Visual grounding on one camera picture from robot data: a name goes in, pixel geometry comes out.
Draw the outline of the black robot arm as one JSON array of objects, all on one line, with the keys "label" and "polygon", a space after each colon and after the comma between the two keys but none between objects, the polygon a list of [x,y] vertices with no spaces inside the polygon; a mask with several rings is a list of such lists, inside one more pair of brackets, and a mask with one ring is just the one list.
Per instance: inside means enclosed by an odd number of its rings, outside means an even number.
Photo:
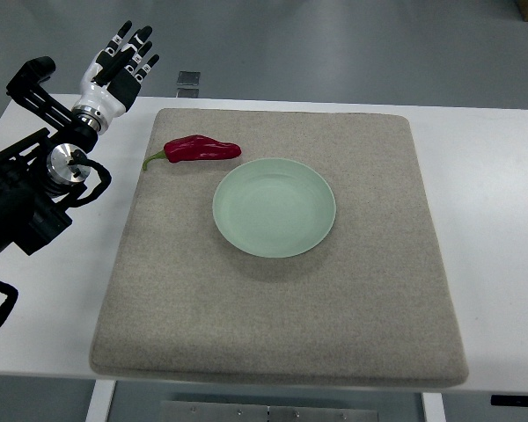
[{"label": "black robot arm", "polygon": [[67,211],[95,201],[110,172],[87,155],[99,138],[99,120],[72,112],[43,88],[55,62],[26,62],[6,86],[20,106],[48,124],[0,151],[0,253],[10,244],[31,255],[50,244],[72,220]]}]

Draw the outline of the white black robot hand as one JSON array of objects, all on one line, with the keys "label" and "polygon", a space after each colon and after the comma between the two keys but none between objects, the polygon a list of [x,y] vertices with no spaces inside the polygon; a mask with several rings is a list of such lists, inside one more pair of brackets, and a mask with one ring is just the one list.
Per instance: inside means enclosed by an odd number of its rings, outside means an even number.
[{"label": "white black robot hand", "polygon": [[77,118],[99,135],[129,111],[159,60],[158,55],[148,55],[152,27],[134,33],[131,28],[132,22],[126,21],[92,60],[80,82],[80,99],[72,107]]}]

